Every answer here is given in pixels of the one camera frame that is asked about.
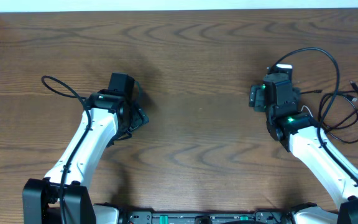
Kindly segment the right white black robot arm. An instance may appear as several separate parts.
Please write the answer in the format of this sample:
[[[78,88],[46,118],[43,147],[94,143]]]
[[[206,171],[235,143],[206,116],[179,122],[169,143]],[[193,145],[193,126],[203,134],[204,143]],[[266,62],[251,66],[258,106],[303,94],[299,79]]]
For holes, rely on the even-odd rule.
[[[298,111],[299,90],[288,86],[281,90],[292,97],[289,108],[269,101],[274,89],[252,85],[249,105],[256,111],[280,109],[279,114],[267,116],[267,130],[271,137],[313,173],[331,196],[339,212],[331,213],[316,205],[303,204],[283,219],[287,223],[358,223],[358,169],[353,166],[327,139],[317,121]]]

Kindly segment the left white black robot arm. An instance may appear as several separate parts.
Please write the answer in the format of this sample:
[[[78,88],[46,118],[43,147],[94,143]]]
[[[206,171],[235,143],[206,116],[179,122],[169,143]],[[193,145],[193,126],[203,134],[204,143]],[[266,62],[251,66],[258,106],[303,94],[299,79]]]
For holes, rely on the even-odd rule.
[[[85,101],[81,124],[65,152],[42,180],[29,179],[22,193],[25,223],[122,223],[120,211],[93,205],[88,193],[104,150],[147,123],[132,91],[101,90]]]

